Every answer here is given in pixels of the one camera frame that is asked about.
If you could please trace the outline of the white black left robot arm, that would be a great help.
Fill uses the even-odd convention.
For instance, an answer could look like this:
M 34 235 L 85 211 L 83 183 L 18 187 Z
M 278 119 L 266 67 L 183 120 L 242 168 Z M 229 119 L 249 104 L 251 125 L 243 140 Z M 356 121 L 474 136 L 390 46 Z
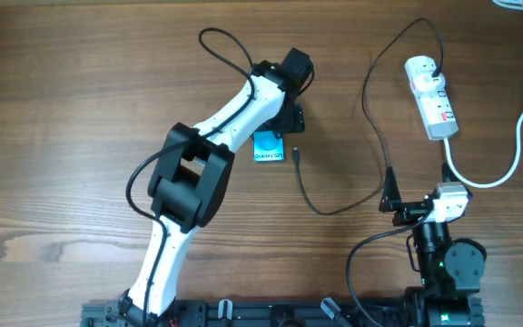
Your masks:
M 219 210 L 245 141 L 259 131 L 303 131 L 295 100 L 312 71 L 310 57 L 296 48 L 279 64 L 253 65 L 219 112 L 193 127 L 176 124 L 162 150 L 146 159 L 155 165 L 147 186 L 153 229 L 140 274 L 118 301 L 129 325 L 157 326 L 173 304 L 191 241 Z

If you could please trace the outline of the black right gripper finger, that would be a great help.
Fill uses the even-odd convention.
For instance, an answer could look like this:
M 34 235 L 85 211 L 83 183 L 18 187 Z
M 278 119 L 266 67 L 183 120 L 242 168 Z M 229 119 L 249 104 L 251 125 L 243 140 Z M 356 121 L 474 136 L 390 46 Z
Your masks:
M 396 175 L 391 166 L 386 169 L 379 211 L 382 213 L 396 212 L 401 208 L 400 190 Z
M 448 163 L 442 164 L 441 175 L 444 183 L 455 183 L 458 180 L 458 177 L 453 173 Z

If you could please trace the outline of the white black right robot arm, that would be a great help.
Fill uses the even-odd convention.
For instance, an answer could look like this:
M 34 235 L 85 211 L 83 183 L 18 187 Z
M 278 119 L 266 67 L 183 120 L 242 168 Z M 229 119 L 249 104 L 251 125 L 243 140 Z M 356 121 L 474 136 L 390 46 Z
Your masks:
M 442 165 L 443 181 L 418 202 L 404 202 L 392 167 L 385 172 L 379 210 L 392 212 L 392 223 L 411 231 L 407 248 L 420 287 L 405 291 L 409 326 L 479 327 L 486 324 L 480 279 L 487 251 L 469 238 L 454 239 L 449 224 L 465 215 L 472 192 Z

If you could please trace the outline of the blue screen Galaxy smartphone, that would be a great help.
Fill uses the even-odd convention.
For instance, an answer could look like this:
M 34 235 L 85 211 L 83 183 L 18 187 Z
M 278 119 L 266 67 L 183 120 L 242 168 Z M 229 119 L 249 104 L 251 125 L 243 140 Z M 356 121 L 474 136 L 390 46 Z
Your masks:
M 253 160 L 257 163 L 282 162 L 284 160 L 283 135 L 264 131 L 255 132 L 252 138 Z

